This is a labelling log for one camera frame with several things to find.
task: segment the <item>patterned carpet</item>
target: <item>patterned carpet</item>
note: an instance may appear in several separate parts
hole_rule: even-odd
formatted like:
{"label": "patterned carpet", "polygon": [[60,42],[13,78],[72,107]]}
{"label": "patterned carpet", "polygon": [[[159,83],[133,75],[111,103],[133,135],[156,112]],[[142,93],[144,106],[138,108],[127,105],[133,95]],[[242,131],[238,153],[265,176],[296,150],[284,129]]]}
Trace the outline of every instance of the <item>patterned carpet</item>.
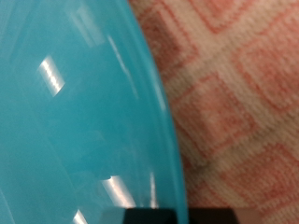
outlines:
{"label": "patterned carpet", "polygon": [[130,4],[177,127],[189,205],[299,223],[299,1]]}

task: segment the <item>black object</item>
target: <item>black object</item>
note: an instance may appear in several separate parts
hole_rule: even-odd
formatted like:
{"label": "black object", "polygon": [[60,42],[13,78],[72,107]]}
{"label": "black object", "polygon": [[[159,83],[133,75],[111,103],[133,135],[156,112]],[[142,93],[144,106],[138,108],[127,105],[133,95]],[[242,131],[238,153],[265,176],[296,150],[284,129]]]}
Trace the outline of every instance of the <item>black object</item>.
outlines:
{"label": "black object", "polygon": [[178,224],[176,212],[172,209],[126,209],[123,224]]}
{"label": "black object", "polygon": [[238,224],[233,209],[229,208],[190,208],[190,224]]}
{"label": "black object", "polygon": [[[190,208],[189,224],[238,224],[235,212],[229,208]],[[122,224],[178,224],[172,209],[126,209]]]}

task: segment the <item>blue plastic surface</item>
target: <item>blue plastic surface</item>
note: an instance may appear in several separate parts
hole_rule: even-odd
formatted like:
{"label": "blue plastic surface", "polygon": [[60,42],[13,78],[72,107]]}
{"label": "blue plastic surface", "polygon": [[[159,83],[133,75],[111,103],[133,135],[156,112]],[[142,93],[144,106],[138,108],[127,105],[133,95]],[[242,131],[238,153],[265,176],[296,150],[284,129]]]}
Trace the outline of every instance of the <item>blue plastic surface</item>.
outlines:
{"label": "blue plastic surface", "polygon": [[169,108],[128,4],[2,0],[0,17],[0,223],[118,224],[105,212],[135,206],[187,223]]}

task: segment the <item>pink carpet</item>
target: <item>pink carpet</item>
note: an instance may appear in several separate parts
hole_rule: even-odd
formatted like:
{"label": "pink carpet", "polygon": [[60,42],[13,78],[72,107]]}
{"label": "pink carpet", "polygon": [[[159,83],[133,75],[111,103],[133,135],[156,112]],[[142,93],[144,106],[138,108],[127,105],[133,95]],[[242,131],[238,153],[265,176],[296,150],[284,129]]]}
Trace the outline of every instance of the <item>pink carpet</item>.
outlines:
{"label": "pink carpet", "polygon": [[189,205],[299,223],[299,1],[130,4],[176,123]]}

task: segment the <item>carpet pattern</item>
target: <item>carpet pattern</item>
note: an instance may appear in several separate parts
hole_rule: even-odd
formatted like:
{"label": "carpet pattern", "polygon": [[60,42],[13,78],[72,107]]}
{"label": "carpet pattern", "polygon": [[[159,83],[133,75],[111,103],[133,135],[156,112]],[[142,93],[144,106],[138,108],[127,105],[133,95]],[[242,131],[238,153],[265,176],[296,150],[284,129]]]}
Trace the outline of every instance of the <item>carpet pattern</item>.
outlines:
{"label": "carpet pattern", "polygon": [[299,223],[299,1],[129,1],[176,124],[190,206]]}

